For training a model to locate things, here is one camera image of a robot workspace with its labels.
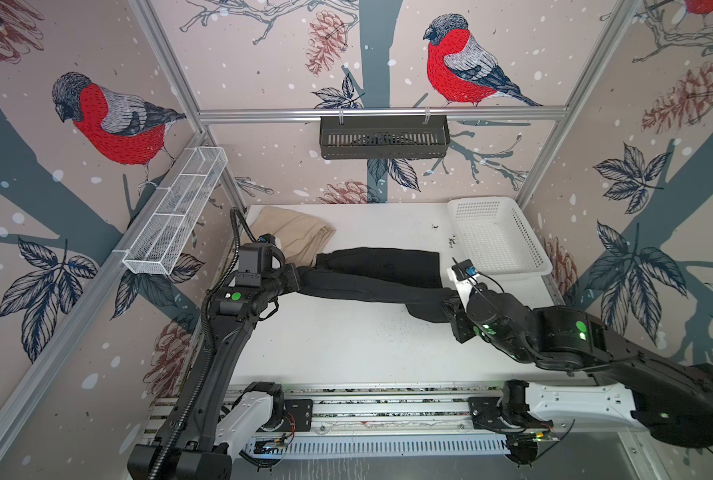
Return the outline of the white plastic laundry basket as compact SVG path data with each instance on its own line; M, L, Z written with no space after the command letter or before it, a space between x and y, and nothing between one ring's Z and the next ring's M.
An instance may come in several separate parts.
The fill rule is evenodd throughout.
M458 244L477 271L513 281L552 272L545 250L513 199L451 200L447 210Z

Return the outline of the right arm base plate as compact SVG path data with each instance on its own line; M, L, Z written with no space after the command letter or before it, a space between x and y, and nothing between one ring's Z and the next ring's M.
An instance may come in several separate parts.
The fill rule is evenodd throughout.
M501 434L549 431L551 421L539 420L527 403L502 397L470 397L467 400L473 427Z

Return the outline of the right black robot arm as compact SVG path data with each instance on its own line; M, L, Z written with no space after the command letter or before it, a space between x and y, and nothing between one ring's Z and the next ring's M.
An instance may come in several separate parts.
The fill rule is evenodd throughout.
M713 447L713 365L678 364L583 311L531 309L483 284L472 286L466 299L453 294L441 308L458 342L477 336L520 364L612 380L631 391L633 420L656 440Z

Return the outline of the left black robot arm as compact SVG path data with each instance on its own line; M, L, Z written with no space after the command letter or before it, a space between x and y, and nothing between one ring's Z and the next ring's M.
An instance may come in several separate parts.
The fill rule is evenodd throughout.
M300 290L300 276L270 234L240 246L236 259L204 299L202 350L176 406L152 443L132 449L131 478L228 479L250 437L284 422L284 390L274 382L250 384L230 409L224 398L256 325L278 312L280 296Z

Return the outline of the beige drawstring shorts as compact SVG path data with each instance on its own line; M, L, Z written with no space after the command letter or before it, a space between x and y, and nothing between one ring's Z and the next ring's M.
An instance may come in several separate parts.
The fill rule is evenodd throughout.
M253 234L272 234L286 262L298 267L312 267L316 256L324 252L336 228L328 222L290 209L266 206L250 224Z

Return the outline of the black shorts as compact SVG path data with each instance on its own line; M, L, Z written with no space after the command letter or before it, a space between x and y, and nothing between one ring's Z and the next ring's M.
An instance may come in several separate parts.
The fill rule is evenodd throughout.
M322 253L298 268L300 293L333 300L402 304L429 323L447 323L462 312L453 289L442 285L440 255L425 250L358 247Z

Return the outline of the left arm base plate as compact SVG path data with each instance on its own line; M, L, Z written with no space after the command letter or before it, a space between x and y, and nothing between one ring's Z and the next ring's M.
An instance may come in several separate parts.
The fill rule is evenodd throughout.
M258 429L258 433L310 432L314 418L314 402L310 399L292 399L284 401L282 419Z

